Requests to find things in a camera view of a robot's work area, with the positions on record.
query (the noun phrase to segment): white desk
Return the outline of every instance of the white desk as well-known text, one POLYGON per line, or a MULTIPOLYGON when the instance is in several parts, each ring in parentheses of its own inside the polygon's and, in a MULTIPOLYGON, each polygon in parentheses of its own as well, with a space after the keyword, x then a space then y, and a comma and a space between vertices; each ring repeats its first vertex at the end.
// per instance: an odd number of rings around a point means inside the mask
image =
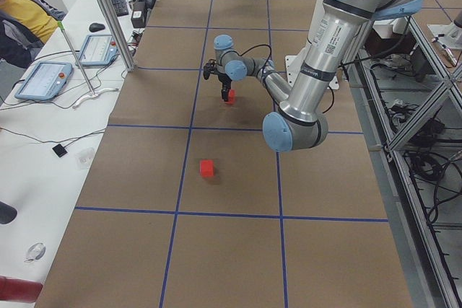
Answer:
MULTIPOLYGON (((105 23, 96 0, 78 0, 63 21, 75 49, 80 49, 85 36, 90 33, 88 26, 92 22, 105 23)), ((119 17, 119 22, 126 39, 129 39, 133 31, 130 16, 119 17)), ((57 30, 40 56, 62 50, 69 50, 69 47, 57 30)), ((52 61, 74 62, 70 53, 50 58, 52 61)), ((121 74, 124 70, 125 66, 119 58, 101 73, 102 87, 121 88, 121 74)), ((89 78, 96 71, 87 69, 89 78)), ((63 92, 83 82, 82 73, 74 69, 63 92)), ((14 98, 18 88, 19 85, 6 102, 18 103, 19 100, 14 98)), ((68 106, 85 92, 88 92, 88 87, 83 83, 54 101, 68 106)), ((117 97, 118 92, 105 93, 96 100, 84 102, 76 110, 62 110, 55 105, 40 104, 2 110, 0 126, 43 141, 82 136, 106 127, 117 97)), ((101 138, 102 135, 97 135, 77 141, 68 147, 68 154, 58 158, 52 151, 55 144, 37 144, 28 138, 0 131, 0 201, 18 210, 12 223, 0 225, 0 275, 44 283, 88 173, 88 169, 79 168, 76 154, 90 147, 97 150, 101 138), (46 246, 45 255, 33 263, 25 263, 27 249, 37 242, 46 246)), ((33 307, 33 304, 0 302, 0 307, 33 307)))

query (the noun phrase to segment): black clamp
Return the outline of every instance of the black clamp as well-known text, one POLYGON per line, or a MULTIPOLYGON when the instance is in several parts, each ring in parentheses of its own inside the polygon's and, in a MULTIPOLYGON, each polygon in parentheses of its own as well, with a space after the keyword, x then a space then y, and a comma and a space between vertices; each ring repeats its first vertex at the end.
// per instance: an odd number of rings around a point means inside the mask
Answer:
POLYGON ((217 61, 214 59, 210 59, 204 66, 203 76, 204 79, 209 79, 210 75, 217 75, 218 80, 222 83, 222 99, 225 102, 228 102, 229 93, 231 90, 231 82, 232 80, 228 77, 228 75, 219 72, 217 69, 217 61))

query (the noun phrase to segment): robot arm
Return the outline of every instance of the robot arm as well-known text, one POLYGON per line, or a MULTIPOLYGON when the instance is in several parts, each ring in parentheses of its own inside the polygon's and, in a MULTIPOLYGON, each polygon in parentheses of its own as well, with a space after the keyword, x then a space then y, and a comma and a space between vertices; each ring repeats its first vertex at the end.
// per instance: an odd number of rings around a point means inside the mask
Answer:
POLYGON ((275 151, 312 148, 322 143, 328 133, 326 118, 318 111, 319 103, 359 27, 368 21, 413 14, 422 8, 422 3, 423 0, 323 0, 325 14, 293 87, 276 72, 272 62, 241 57, 227 35, 215 39, 216 63, 213 69, 204 71, 218 74, 222 82, 228 78, 228 89, 231 81, 255 76, 279 106, 278 112, 263 120, 266 143, 275 151))

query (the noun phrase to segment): computer mouse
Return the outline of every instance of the computer mouse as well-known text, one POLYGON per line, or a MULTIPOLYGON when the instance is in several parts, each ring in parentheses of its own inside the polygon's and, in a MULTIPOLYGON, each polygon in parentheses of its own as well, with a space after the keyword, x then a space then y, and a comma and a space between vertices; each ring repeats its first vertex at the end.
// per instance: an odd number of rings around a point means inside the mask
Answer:
POLYGON ((90 32, 99 32, 100 30, 106 29, 106 26, 103 23, 92 23, 88 30, 90 32))

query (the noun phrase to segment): red cylinder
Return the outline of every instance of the red cylinder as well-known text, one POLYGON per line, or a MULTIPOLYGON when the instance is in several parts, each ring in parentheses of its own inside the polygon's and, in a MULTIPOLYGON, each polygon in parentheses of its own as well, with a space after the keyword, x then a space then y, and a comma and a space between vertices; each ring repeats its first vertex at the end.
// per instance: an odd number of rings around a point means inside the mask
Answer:
POLYGON ((0 276, 0 301, 33 303, 43 285, 35 281, 0 276))

